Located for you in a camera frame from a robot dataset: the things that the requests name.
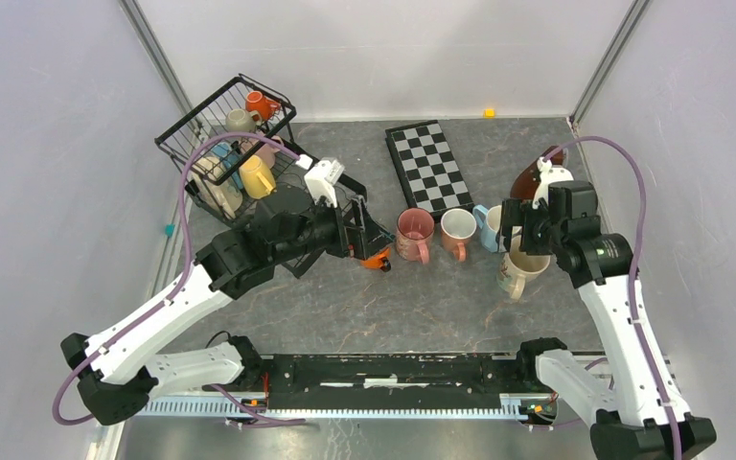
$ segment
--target gray tabletop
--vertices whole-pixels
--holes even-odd
[[[317,157],[334,156],[368,188],[369,212],[393,230],[406,208],[384,142],[384,130],[405,122],[295,124],[296,142]],[[564,120],[441,122],[476,204],[494,206],[518,174],[548,146],[571,139]],[[586,177],[571,152],[568,168]],[[201,247],[226,227],[194,208],[191,229]],[[431,263],[394,254],[389,273],[354,260],[323,256],[300,280],[278,268],[275,279],[216,311],[167,350],[204,346],[220,330],[249,336],[259,352],[397,353],[512,351],[523,340],[556,336],[572,350],[600,350],[585,305],[555,265],[529,283],[519,302],[495,281],[501,256],[478,241],[457,263],[434,241]]]

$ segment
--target wall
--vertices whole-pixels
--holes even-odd
[[[621,143],[648,185],[644,294],[696,415],[736,458],[736,6],[654,2],[582,121]],[[633,235],[637,195],[614,152],[586,147],[615,230]]]
[[[58,344],[145,299],[176,180],[152,139],[178,117],[116,2],[0,1],[0,458],[83,457],[93,425],[51,416]]]
[[[139,0],[194,103],[239,72],[303,120],[567,115],[630,0]]]

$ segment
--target red mug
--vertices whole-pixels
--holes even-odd
[[[430,262],[427,248],[433,239],[436,222],[429,212],[410,208],[399,215],[396,229],[396,251],[407,261]]]
[[[269,120],[272,115],[281,108],[281,105],[277,101],[272,101],[268,97],[264,96],[261,91],[250,91],[246,95],[246,111],[251,112],[257,111],[261,115],[262,120]]]

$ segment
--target brown vase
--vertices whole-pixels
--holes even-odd
[[[556,149],[557,146],[551,146],[541,155],[545,156],[549,151]],[[551,158],[553,165],[560,166],[565,161],[565,150],[554,155]],[[538,170],[538,160],[529,165],[528,168],[523,170],[520,175],[515,179],[515,183],[512,184],[512,190],[509,191],[509,197],[518,199],[532,199],[535,197],[535,192],[538,190],[540,182],[540,171]]]

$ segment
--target chessboard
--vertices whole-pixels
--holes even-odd
[[[393,127],[385,135],[408,207],[436,220],[452,208],[472,211],[470,191],[439,122]]]

